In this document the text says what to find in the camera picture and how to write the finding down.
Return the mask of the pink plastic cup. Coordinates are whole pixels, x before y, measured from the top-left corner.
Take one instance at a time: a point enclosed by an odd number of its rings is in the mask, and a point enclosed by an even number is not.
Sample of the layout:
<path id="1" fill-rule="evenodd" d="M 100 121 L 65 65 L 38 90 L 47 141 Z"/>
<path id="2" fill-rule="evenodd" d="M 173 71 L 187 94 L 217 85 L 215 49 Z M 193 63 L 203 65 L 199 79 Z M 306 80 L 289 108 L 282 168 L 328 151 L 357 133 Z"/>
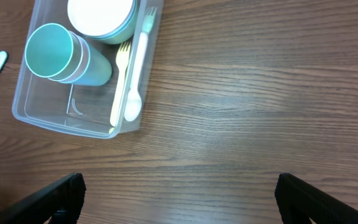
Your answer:
<path id="1" fill-rule="evenodd" d="M 90 49 L 84 38 L 78 36 L 76 36 L 76 38 L 81 44 L 81 59 L 79 65 L 70 76 L 63 80 L 60 80 L 60 83 L 74 84 L 74 82 L 78 81 L 85 74 L 85 71 L 88 68 L 88 64 L 90 61 Z"/>

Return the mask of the green-blue bowl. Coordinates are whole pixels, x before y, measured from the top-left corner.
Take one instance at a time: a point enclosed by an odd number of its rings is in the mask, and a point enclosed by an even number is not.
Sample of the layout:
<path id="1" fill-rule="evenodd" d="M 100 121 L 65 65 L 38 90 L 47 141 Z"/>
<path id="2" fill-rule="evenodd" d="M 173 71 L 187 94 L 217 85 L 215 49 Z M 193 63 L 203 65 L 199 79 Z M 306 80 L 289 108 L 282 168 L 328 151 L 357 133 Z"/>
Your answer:
<path id="1" fill-rule="evenodd" d="M 134 34 L 137 17 L 138 13 L 136 12 L 135 17 L 133 18 L 127 29 L 123 30 L 120 34 L 116 34 L 110 38 L 107 38 L 106 40 L 103 40 L 103 42 L 106 44 L 120 44 L 129 39 Z"/>

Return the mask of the pink plastic bowl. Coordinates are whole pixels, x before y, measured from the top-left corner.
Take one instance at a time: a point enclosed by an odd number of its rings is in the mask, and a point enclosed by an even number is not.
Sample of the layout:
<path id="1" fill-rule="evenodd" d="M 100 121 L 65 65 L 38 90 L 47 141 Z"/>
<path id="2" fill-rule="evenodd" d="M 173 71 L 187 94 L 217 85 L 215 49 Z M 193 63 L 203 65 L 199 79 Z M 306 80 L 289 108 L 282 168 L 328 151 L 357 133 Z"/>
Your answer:
<path id="1" fill-rule="evenodd" d="M 69 0 L 67 14 L 77 31 L 99 37 L 119 28 L 134 7 L 134 0 Z"/>

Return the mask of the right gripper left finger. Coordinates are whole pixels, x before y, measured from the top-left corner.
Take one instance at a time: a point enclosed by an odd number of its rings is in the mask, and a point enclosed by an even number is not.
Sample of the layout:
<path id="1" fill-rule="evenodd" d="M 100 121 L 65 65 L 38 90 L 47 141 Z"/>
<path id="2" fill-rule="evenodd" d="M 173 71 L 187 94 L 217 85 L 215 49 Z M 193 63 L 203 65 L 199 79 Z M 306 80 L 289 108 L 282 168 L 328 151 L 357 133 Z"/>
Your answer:
<path id="1" fill-rule="evenodd" d="M 81 173 L 72 173 L 0 211 L 0 224 L 76 224 L 85 201 Z"/>

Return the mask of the green plastic cup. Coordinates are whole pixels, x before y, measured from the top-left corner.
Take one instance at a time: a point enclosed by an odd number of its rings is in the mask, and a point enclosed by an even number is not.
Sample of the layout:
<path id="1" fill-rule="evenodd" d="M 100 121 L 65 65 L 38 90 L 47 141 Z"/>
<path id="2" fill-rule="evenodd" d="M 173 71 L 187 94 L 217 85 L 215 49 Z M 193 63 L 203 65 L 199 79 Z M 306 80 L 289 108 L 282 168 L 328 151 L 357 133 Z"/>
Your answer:
<path id="1" fill-rule="evenodd" d="M 63 80 L 78 68 L 82 47 L 76 34 L 60 24 L 48 23 L 30 35 L 24 58 L 27 68 L 34 75 Z"/>

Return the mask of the yellow plastic fork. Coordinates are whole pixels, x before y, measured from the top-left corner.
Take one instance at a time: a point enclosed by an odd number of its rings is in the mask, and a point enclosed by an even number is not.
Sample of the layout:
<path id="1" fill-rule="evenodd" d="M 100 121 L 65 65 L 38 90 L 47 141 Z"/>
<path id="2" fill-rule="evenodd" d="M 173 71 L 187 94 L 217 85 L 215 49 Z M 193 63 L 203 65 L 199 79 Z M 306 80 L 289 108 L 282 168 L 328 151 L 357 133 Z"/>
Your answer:
<path id="1" fill-rule="evenodd" d="M 126 41 L 120 45 L 116 55 L 116 65 L 119 73 L 118 73 L 116 91 L 114 94 L 114 100 L 113 100 L 111 116 L 110 116 L 110 123 L 113 127 L 117 125 L 117 121 L 118 121 L 119 107 L 121 104 L 122 94 L 124 91 L 124 83 L 126 79 L 127 66 L 129 64 L 130 52 L 131 52 L 131 42 Z"/>

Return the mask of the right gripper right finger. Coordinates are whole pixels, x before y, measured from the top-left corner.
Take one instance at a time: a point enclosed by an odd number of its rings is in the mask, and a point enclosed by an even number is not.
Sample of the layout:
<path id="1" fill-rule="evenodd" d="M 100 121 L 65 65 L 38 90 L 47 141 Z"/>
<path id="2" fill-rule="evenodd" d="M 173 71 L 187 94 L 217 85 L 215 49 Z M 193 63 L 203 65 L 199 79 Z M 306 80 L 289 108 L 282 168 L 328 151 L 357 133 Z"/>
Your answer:
<path id="1" fill-rule="evenodd" d="M 284 224 L 358 223 L 358 210 L 289 173 L 279 175 L 275 199 Z"/>

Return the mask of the white plastic spoon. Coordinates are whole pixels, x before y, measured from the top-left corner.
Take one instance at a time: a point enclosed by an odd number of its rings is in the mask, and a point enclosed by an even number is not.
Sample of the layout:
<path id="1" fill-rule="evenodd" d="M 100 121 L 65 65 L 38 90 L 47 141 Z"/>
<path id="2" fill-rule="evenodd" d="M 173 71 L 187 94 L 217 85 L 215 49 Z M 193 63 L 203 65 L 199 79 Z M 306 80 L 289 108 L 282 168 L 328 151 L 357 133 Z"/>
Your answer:
<path id="1" fill-rule="evenodd" d="M 142 109 L 142 98 L 139 93 L 140 76 L 144 66 L 145 55 L 147 51 L 149 35 L 141 32 L 139 36 L 138 48 L 135 55 L 134 67 L 132 71 L 131 84 L 127 96 L 127 103 L 124 112 L 126 121 L 134 121 Z"/>

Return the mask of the blue plastic cup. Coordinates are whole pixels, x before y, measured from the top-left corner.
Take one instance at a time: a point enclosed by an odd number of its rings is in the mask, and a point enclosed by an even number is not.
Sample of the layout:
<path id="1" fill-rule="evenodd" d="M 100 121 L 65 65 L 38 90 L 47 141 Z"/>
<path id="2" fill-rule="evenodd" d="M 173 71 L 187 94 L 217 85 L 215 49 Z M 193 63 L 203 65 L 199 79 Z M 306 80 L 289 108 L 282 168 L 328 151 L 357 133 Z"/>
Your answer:
<path id="1" fill-rule="evenodd" d="M 109 81 L 112 75 L 110 61 L 93 46 L 89 46 L 90 58 L 85 74 L 74 85 L 101 86 Z"/>

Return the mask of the blue bowl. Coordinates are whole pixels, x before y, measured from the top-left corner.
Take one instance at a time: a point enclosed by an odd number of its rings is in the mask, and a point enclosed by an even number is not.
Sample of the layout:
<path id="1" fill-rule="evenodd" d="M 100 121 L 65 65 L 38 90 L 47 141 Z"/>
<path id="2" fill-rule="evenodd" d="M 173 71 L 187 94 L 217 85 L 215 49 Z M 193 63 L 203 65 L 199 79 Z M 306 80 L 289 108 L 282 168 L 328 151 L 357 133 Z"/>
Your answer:
<path id="1" fill-rule="evenodd" d="M 98 39 L 110 38 L 116 34 L 120 34 L 123 30 L 127 29 L 129 24 L 132 22 L 133 18 L 135 17 L 135 14 L 136 14 L 137 8 L 138 8 L 137 5 L 138 5 L 138 0 L 133 0 L 131 11 L 128 14 L 128 16 L 126 17 L 125 21 L 118 28 L 116 28 L 115 30 L 113 30 L 107 34 L 99 36 Z"/>

